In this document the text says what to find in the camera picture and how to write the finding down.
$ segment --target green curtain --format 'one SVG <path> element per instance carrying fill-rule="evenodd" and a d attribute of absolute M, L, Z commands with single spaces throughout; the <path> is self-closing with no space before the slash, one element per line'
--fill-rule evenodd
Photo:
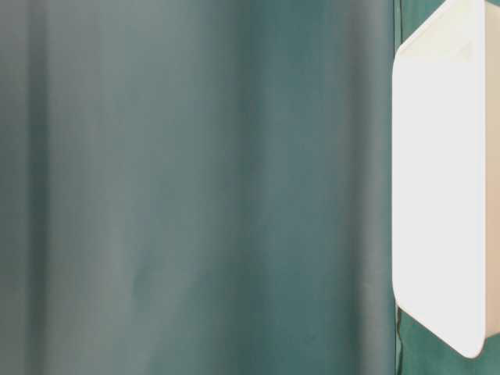
<path fill-rule="evenodd" d="M 395 0 L 395 48 L 411 35 L 442 2 L 442 0 Z M 488 339 L 479 357 L 466 359 L 410 316 L 400 312 L 398 337 L 400 340 L 398 374 L 491 375 L 500 373 L 500 336 Z"/>
<path fill-rule="evenodd" d="M 393 373 L 392 20 L 2 2 L 0 373 Z"/>

